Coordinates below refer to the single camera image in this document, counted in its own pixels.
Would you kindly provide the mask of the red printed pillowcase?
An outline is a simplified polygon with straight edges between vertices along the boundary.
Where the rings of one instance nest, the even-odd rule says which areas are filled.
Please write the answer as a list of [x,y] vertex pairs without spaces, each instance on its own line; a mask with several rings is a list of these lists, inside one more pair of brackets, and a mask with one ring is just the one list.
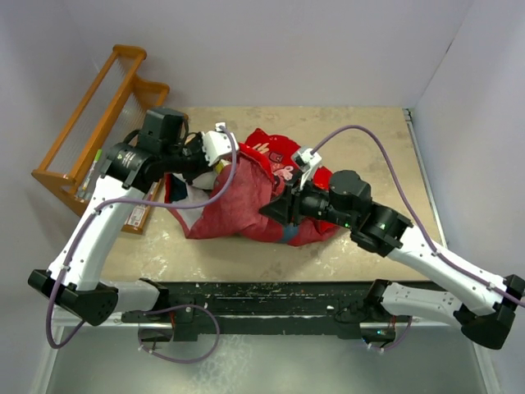
[[296,172],[291,155],[298,149],[292,139],[257,128],[240,144],[233,181],[217,202],[168,211],[187,239],[243,236],[292,246],[326,241],[336,235],[337,226],[311,218],[298,226],[283,226],[258,212],[283,191],[284,182]]

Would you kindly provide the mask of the white yellow pillow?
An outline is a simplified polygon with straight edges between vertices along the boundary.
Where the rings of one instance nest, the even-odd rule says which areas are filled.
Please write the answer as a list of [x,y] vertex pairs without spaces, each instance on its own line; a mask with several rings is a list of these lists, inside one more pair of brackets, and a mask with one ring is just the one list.
[[[227,174],[219,176],[215,169],[197,176],[191,182],[183,174],[168,173],[165,176],[164,202],[175,205],[208,202],[221,190],[227,178]],[[169,208],[168,211],[180,224],[186,238],[206,239],[220,235],[214,228],[215,221],[221,217],[219,201],[198,208]]]

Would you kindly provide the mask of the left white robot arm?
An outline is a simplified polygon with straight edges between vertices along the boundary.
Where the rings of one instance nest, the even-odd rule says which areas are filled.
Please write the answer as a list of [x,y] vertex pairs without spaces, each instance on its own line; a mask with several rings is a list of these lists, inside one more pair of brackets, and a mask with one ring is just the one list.
[[188,135],[184,113],[156,107],[146,112],[140,129],[105,153],[91,200],[71,238],[48,268],[29,275],[29,286],[48,298],[50,308],[59,306],[92,326],[118,309],[139,309],[151,322],[167,316],[169,303],[156,286],[143,280],[110,285],[100,277],[117,236],[153,183],[168,172],[208,169],[202,141],[188,143]]

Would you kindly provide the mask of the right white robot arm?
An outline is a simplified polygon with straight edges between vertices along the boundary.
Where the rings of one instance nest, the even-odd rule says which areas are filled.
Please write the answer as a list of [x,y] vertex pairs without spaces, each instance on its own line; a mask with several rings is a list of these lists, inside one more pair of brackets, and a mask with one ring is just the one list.
[[357,172],[333,173],[326,190],[293,177],[259,212],[284,226],[311,218],[344,227],[359,248],[401,263],[439,286],[433,291],[376,280],[364,303],[370,319],[425,318],[457,328],[485,348],[503,347],[523,297],[524,280],[486,271],[433,241],[403,214],[374,202],[371,186]]

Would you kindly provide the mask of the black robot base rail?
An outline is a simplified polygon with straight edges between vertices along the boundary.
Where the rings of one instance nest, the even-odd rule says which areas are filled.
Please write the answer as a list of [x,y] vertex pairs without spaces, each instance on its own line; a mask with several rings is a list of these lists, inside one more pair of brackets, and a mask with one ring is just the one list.
[[139,338],[196,341],[201,334],[328,335],[390,343],[394,322],[456,325],[459,301],[430,282],[151,282],[132,300],[122,288],[68,286],[62,306],[92,326],[119,313]]

